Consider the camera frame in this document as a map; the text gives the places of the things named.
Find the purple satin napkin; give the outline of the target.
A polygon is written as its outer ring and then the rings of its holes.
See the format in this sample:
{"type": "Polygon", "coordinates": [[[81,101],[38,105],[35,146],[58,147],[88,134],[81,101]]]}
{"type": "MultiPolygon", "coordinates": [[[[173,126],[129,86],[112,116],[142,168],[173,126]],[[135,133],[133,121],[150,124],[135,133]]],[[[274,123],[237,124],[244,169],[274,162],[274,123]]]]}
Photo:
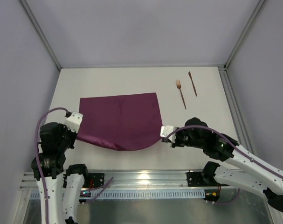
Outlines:
{"type": "Polygon", "coordinates": [[[156,93],[81,98],[77,139],[116,151],[138,151],[161,140],[156,93]]]}

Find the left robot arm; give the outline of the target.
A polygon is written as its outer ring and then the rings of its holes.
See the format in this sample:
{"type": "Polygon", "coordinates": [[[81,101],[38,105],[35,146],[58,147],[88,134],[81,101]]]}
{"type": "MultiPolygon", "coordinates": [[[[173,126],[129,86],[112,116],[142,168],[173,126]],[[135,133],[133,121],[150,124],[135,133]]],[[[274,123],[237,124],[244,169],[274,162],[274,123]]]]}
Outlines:
{"type": "Polygon", "coordinates": [[[65,151],[73,148],[77,133],[51,122],[40,128],[42,152],[31,168],[40,193],[43,224],[76,224],[81,189],[89,178],[85,164],[64,169],[65,151]]]}

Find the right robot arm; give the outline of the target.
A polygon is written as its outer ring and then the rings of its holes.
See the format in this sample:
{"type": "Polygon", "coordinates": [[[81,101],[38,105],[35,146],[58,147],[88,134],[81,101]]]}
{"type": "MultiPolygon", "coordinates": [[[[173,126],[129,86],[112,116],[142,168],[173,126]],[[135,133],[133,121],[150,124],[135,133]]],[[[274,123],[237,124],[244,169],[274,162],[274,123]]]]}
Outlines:
{"type": "Polygon", "coordinates": [[[248,151],[233,138],[222,134],[198,118],[189,119],[184,127],[162,126],[160,136],[171,147],[199,148],[209,158],[202,170],[207,185],[229,185],[265,199],[269,206],[283,213],[283,170],[248,151]],[[228,169],[215,161],[230,164],[228,169]]]}

